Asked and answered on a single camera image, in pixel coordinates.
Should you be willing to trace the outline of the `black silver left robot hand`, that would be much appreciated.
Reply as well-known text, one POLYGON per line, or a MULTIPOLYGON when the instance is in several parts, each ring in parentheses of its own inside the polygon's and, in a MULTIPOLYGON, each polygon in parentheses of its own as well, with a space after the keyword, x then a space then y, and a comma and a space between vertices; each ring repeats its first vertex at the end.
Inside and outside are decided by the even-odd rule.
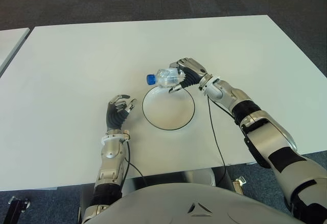
POLYGON ((121 130, 123 123, 135 108, 137 101, 132 99, 127 103, 128 99, 130 99, 129 95, 116 95, 109 101, 106 112, 107 131, 121 130))

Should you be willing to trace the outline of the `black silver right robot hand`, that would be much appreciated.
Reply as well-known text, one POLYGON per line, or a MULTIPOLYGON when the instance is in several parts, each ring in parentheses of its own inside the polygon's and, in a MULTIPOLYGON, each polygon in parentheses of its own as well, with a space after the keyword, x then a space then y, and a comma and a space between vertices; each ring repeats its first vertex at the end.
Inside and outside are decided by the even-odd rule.
POLYGON ((177 62, 171 63, 169 67, 182 70, 185 74, 182 82, 169 89, 169 94, 196 84, 203 86, 212 77, 212 75, 207 72, 205 67, 203 67, 193 58, 179 59, 177 62))

